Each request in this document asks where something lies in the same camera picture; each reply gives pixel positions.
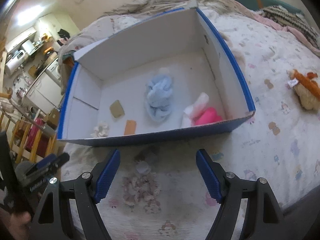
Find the cream satin scrunchie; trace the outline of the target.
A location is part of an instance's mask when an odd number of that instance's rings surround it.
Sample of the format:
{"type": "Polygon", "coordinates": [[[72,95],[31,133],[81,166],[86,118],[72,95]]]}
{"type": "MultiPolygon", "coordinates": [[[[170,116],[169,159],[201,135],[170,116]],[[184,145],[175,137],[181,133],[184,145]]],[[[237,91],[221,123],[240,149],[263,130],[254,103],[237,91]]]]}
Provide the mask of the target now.
{"type": "Polygon", "coordinates": [[[93,128],[92,138],[106,138],[109,134],[109,125],[106,122],[100,122],[97,126],[93,128]]]}

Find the orange sponge piece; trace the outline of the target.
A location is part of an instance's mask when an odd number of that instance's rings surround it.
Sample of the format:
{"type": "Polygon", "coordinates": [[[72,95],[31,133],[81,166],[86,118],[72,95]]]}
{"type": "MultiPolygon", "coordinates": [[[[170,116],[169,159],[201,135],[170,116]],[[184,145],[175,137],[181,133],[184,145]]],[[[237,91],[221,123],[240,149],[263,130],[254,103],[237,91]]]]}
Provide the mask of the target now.
{"type": "Polygon", "coordinates": [[[137,123],[135,120],[127,120],[124,135],[134,135],[136,132],[136,126],[137,123]]]}

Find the tan sponge piece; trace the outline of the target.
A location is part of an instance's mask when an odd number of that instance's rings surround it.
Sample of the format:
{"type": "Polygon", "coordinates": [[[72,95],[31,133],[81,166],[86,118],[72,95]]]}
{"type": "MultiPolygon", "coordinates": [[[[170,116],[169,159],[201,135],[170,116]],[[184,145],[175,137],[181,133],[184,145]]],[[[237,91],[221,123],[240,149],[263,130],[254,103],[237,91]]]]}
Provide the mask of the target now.
{"type": "Polygon", "coordinates": [[[116,100],[110,105],[110,112],[115,119],[125,115],[124,109],[119,100],[116,100]]]}

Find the white sock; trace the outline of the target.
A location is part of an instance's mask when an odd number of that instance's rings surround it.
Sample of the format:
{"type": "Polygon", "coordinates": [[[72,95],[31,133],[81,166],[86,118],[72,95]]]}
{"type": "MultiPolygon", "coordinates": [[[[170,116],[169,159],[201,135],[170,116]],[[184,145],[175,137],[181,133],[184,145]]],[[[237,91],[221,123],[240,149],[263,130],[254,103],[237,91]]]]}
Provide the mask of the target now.
{"type": "Polygon", "coordinates": [[[209,96],[202,92],[197,100],[185,108],[182,115],[181,128],[188,128],[195,125],[195,121],[204,113],[209,102],[209,96]]]}

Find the light blue plush toy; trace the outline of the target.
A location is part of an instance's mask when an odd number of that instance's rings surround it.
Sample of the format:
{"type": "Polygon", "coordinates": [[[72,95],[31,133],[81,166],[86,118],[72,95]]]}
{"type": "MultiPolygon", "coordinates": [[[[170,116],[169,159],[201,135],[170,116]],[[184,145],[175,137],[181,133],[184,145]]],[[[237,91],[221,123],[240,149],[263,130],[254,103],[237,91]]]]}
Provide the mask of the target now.
{"type": "Polygon", "coordinates": [[[163,122],[172,112],[172,77],[168,68],[160,68],[146,84],[144,105],[154,122],[163,122]]]}

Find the pink rubber duck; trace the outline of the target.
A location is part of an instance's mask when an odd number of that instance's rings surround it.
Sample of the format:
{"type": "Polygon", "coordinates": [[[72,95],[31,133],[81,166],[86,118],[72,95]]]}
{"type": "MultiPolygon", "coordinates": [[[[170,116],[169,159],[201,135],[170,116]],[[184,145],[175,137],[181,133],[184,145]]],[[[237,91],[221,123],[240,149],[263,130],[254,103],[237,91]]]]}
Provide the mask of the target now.
{"type": "Polygon", "coordinates": [[[223,118],[218,115],[216,109],[214,107],[208,107],[195,121],[194,125],[206,125],[213,124],[216,122],[222,121],[223,118]]]}

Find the yellow wooden chair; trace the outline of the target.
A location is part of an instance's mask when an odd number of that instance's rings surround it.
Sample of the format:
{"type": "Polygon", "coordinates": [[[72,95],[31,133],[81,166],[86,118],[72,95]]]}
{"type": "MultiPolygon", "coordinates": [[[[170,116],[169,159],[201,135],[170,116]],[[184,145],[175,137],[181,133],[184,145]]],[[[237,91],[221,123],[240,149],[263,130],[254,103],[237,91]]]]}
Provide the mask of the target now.
{"type": "Polygon", "coordinates": [[[12,133],[8,143],[16,164],[23,160],[36,163],[53,152],[57,133],[46,124],[38,124],[26,116],[10,115],[1,109],[1,131],[8,132],[9,128],[12,133]]]}

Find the floral fabric scrunchie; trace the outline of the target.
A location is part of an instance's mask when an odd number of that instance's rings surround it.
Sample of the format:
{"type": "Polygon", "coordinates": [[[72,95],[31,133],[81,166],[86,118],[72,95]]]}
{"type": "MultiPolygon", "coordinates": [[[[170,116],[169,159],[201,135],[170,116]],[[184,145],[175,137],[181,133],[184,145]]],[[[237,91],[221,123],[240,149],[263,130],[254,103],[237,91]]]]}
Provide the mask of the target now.
{"type": "Polygon", "coordinates": [[[147,214],[161,212],[161,204],[157,200],[161,191],[157,181],[157,173],[152,172],[146,161],[139,161],[136,164],[136,173],[123,177],[122,185],[125,205],[134,207],[142,203],[147,214]]]}

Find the white patterned bed sheet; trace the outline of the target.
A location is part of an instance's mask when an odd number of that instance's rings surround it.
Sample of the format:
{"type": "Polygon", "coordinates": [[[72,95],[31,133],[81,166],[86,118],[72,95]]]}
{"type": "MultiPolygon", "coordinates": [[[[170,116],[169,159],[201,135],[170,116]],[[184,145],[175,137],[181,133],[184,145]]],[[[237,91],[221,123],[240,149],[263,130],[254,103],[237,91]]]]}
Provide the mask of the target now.
{"type": "Polygon", "coordinates": [[[107,196],[97,205],[112,239],[205,239],[221,205],[213,199],[196,165],[205,149],[235,179],[271,187],[289,239],[302,237],[300,224],[319,211],[319,111],[305,110],[289,71],[319,72],[319,57],[294,35],[236,13],[205,13],[240,66],[255,114],[231,132],[120,146],[67,143],[71,155],[61,178],[81,176],[108,152],[120,151],[107,196]],[[157,173],[161,212],[147,214],[123,201],[123,177],[146,161],[157,173]]]}

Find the white kitchen cabinet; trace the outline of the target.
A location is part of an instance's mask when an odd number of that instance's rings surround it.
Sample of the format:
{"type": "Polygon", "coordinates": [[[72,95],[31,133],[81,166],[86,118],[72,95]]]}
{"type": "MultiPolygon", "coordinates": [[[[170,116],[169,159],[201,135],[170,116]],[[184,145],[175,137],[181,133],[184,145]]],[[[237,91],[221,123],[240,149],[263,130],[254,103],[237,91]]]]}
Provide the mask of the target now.
{"type": "Polygon", "coordinates": [[[59,106],[61,99],[60,86],[44,72],[27,90],[24,101],[44,113],[49,113],[53,108],[59,106]]]}

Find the white washing machine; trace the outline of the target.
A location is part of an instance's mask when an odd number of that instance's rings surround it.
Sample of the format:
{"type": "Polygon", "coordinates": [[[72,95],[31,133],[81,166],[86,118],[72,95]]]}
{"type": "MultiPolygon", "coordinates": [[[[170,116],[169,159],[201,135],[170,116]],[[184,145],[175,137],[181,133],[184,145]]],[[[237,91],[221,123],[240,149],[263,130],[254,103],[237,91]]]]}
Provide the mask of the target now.
{"type": "Polygon", "coordinates": [[[58,86],[61,86],[61,75],[58,71],[58,67],[58,59],[55,59],[47,66],[45,72],[58,86]]]}

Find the orange and cream plush toy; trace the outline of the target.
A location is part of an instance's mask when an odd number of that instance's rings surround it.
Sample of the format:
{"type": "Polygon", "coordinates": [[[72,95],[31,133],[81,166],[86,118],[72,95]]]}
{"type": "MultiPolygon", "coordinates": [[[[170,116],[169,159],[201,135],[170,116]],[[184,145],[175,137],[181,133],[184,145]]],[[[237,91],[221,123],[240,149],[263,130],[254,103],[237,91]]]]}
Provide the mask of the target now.
{"type": "Polygon", "coordinates": [[[308,111],[319,111],[319,75],[316,72],[303,75],[293,69],[289,77],[288,85],[299,97],[301,106],[308,111]]]}

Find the striped knitted pillow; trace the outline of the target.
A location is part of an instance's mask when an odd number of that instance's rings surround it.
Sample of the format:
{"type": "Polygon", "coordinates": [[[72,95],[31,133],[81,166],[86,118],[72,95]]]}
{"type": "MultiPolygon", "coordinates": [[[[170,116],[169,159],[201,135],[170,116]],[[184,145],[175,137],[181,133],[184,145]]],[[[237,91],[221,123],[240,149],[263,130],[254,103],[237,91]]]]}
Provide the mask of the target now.
{"type": "Polygon", "coordinates": [[[302,14],[291,13],[281,5],[271,5],[259,10],[259,15],[271,19],[282,27],[297,29],[315,48],[319,49],[319,33],[308,24],[302,14]]]}

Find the beige rumpled blanket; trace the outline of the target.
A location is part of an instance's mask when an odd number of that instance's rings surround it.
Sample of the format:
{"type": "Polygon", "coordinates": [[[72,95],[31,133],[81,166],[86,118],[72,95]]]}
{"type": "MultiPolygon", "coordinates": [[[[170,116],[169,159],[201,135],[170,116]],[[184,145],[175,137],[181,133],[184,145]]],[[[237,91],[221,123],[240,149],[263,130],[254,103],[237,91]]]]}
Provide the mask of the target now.
{"type": "MultiPolygon", "coordinates": [[[[97,20],[72,36],[59,50],[60,58],[70,57],[77,50],[102,40],[148,17],[162,12],[187,7],[193,0],[134,0],[104,12],[97,20]]],[[[237,13],[255,19],[257,13],[247,9],[235,0],[196,0],[205,13],[237,13]]]]}

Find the teal headboard cushion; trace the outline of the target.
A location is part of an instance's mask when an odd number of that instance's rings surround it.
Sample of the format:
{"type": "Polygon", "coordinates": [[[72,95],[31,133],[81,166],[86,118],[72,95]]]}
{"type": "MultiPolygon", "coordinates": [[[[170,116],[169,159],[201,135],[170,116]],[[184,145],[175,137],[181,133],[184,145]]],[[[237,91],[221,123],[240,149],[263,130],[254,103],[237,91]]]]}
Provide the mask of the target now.
{"type": "Polygon", "coordinates": [[[242,5],[244,5],[245,7],[247,7],[250,10],[260,10],[263,9],[264,7],[269,7],[269,6],[274,6],[274,5],[280,5],[282,7],[284,7],[287,11],[296,14],[304,14],[300,9],[285,3],[281,0],[235,0],[239,3],[241,3],[242,5]]]}

